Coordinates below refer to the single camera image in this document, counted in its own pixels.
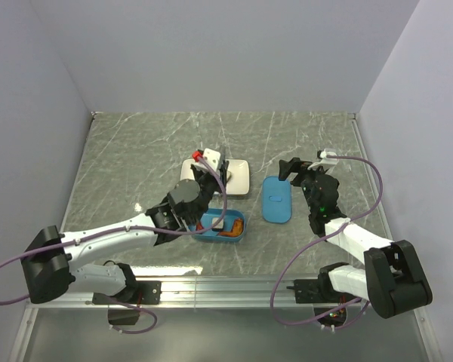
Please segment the blue lunch box container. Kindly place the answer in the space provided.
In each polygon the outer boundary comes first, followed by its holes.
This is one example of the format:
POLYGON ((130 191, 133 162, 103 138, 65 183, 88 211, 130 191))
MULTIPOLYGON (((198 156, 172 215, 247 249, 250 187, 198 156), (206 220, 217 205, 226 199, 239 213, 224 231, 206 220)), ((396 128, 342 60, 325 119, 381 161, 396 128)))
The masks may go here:
MULTIPOLYGON (((221 215, 220 208, 210 208, 199 222, 189 227, 190 231, 201 231, 210 227, 221 215)), ((193 237, 199 241, 212 243, 236 243, 245 233, 246 221, 244 215, 238 210, 227 210, 220 224, 213 229, 195 234, 193 237)))

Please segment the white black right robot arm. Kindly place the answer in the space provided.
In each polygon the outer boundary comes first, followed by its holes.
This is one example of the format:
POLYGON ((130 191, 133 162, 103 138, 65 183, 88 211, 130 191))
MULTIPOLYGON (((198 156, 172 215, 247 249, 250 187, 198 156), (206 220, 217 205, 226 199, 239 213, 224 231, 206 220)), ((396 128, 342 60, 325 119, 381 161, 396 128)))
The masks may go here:
POLYGON ((326 301, 349 294, 365 300, 378 316, 388 319, 430 305, 433 292, 414 245, 382 238, 356 224, 338 206, 339 181, 328 174, 342 157, 320 151, 316 162, 292 158, 279 161, 281 181, 294 174, 291 185, 301 188, 309 208, 309 224, 317 240, 311 247, 328 242, 362 263, 355 268, 337 263, 322 268, 317 290, 326 301))

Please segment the white topped sushi piece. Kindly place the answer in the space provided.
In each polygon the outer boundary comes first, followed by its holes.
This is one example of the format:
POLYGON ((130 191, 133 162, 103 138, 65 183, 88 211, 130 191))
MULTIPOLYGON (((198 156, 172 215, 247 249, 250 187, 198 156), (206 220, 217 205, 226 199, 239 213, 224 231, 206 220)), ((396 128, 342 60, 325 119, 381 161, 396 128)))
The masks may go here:
POLYGON ((223 230, 223 220, 219 218, 213 218, 211 220, 211 224, 213 225, 212 230, 214 232, 221 232, 223 230))

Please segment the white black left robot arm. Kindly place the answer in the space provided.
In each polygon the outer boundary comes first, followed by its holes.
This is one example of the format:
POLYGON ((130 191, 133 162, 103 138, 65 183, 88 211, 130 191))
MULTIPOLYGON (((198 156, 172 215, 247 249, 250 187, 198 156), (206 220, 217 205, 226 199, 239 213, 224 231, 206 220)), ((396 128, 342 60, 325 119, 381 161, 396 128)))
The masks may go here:
POLYGON ((193 233, 191 226, 207 212, 214 193, 226 192, 229 162, 224 147, 197 150, 192 158, 193 178, 177 182, 144 213, 80 232, 42 229, 20 259, 30 301, 51 302, 67 291, 103 294, 120 303, 137 297, 140 286, 130 265, 98 265, 96 260, 193 233))

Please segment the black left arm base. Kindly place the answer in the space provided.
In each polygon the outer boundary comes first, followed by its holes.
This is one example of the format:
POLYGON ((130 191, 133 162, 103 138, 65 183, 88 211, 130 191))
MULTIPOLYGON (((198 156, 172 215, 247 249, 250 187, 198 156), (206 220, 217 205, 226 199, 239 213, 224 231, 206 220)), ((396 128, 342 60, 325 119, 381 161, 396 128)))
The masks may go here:
POLYGON ((162 292, 161 281, 138 281, 132 290, 126 290, 117 296, 94 293, 93 305, 107 306, 109 328, 119 333, 134 335, 151 331, 158 323, 156 314, 146 306, 158 305, 162 292), (142 330, 137 327, 141 317, 151 317, 151 324, 142 330))

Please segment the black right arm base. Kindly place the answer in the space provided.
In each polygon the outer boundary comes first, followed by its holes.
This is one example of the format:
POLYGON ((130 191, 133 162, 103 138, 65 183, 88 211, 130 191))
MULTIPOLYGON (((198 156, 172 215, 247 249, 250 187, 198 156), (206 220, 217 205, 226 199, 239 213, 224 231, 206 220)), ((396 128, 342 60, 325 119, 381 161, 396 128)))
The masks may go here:
MULTIPOLYGON (((330 278, 329 272, 340 267, 350 267, 346 262, 338 262, 320 268, 317 279, 303 278, 295 279, 288 290, 294 292, 295 302, 297 304, 325 304, 337 303, 338 305, 349 302, 356 297, 352 294, 336 291, 330 278)), ((347 323, 347 309, 342 308, 339 311, 331 312, 319 319, 319 323, 324 327, 343 327, 347 323)))

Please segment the orange shrimp food piece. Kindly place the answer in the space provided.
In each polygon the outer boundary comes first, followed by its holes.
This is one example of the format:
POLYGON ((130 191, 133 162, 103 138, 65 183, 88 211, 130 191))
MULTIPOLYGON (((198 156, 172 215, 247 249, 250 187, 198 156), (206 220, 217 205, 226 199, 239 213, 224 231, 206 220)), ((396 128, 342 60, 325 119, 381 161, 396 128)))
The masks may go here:
POLYGON ((233 226, 229 231, 223 230, 219 232, 217 235, 226 237, 226 238, 237 238, 239 237, 244 231, 244 221, 243 219, 237 218, 233 222, 233 226))

